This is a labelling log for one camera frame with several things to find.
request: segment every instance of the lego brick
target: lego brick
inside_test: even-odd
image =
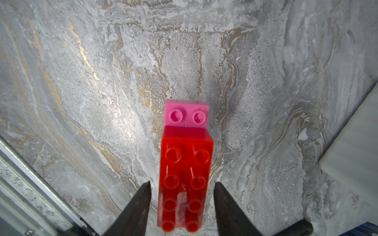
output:
[[[158,226],[202,225],[214,141],[206,129],[166,126],[161,140]]]
[[[167,99],[164,126],[206,129],[208,116],[209,106],[203,102]]]

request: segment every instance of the plastic toy block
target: plastic toy block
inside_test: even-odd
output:
[[[193,127],[164,127],[161,140],[158,226],[197,231],[202,225],[214,141]]]
[[[209,106],[203,102],[167,99],[164,126],[206,129],[208,116]]]

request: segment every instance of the gray marble countertop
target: gray marble countertop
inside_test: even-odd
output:
[[[339,235],[378,215],[316,165],[378,81],[375,0],[0,2],[0,135],[99,234],[152,184],[166,99],[210,106],[202,228],[221,181],[273,235]],[[170,235],[187,235],[176,230]]]

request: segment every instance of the red lego brick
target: red lego brick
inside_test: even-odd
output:
[[[166,126],[161,140],[158,226],[202,225],[214,141],[202,128]]]

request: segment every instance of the screw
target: screw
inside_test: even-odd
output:
[[[32,231],[32,230],[27,230],[27,231],[25,231],[25,236],[33,236],[34,235],[34,231]]]

